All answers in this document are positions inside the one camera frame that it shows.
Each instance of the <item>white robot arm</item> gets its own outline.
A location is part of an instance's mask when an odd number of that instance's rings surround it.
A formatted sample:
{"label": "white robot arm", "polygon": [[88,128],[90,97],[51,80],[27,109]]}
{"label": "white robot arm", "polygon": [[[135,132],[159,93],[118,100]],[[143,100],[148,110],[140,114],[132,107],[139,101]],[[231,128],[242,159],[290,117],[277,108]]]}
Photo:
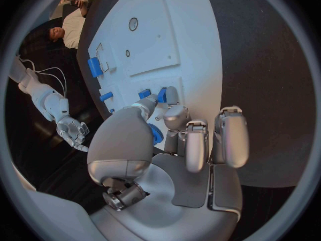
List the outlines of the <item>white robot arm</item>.
{"label": "white robot arm", "polygon": [[83,146],[85,136],[89,133],[84,122],[69,115],[68,99],[47,84],[40,83],[35,71],[25,68],[18,57],[15,58],[9,77],[18,83],[21,91],[31,96],[31,99],[41,114],[49,121],[57,124],[57,133],[67,143],[83,152],[88,147]]}

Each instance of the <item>blue component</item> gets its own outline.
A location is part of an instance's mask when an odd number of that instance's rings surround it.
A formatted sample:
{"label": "blue component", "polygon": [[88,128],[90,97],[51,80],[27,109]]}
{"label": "blue component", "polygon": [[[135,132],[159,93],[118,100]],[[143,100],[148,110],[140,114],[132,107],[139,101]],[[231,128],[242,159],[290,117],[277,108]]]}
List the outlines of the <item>blue component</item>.
{"label": "blue component", "polygon": [[113,94],[111,92],[109,92],[107,94],[104,94],[104,95],[100,96],[99,98],[103,102],[103,101],[105,101],[105,100],[107,100],[108,98],[111,98],[111,97],[113,97]]}
{"label": "blue component", "polygon": [[145,90],[143,90],[142,92],[139,92],[138,95],[139,95],[139,98],[140,98],[140,99],[143,99],[143,98],[151,95],[151,92],[150,92],[149,89],[145,89]]}
{"label": "blue component", "polygon": [[157,96],[157,100],[159,103],[166,103],[167,100],[166,100],[166,87],[163,87],[159,93],[158,93],[158,96]]}
{"label": "blue component", "polygon": [[102,69],[100,68],[100,64],[97,57],[89,59],[88,65],[91,70],[91,74],[93,75],[94,78],[97,78],[99,75],[104,74],[102,72]]}
{"label": "blue component", "polygon": [[152,135],[154,136],[154,145],[162,142],[164,140],[164,136],[160,129],[156,127],[154,124],[148,123],[152,130]]}

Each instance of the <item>round hole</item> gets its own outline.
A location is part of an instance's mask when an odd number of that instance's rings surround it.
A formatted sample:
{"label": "round hole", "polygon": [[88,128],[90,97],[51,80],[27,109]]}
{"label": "round hole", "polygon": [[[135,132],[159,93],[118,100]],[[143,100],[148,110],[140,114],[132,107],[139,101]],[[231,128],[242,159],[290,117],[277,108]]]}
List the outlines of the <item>round hole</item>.
{"label": "round hole", "polygon": [[136,30],[138,27],[138,20],[136,18],[132,18],[130,21],[129,21],[129,29],[131,31],[134,31]]}

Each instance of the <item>man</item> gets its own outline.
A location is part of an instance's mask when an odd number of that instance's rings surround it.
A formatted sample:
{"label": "man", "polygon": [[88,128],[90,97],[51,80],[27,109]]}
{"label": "man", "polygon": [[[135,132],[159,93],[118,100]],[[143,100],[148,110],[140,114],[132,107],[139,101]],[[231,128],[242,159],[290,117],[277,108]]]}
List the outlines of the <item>man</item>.
{"label": "man", "polygon": [[48,36],[51,41],[56,42],[61,38],[64,40],[66,47],[78,49],[80,34],[89,9],[88,0],[85,0],[85,2],[76,1],[75,4],[78,9],[65,18],[62,28],[54,27],[48,30]]}

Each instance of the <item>hole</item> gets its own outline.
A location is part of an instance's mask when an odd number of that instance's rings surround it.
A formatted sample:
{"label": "hole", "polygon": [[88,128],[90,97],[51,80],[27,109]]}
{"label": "hole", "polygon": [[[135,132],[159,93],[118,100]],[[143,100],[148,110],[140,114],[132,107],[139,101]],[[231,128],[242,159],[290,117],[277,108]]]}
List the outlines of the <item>hole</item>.
{"label": "hole", "polygon": [[129,21],[129,29],[131,31],[134,31],[136,30],[138,27],[138,20],[136,18],[132,18],[130,21]]}

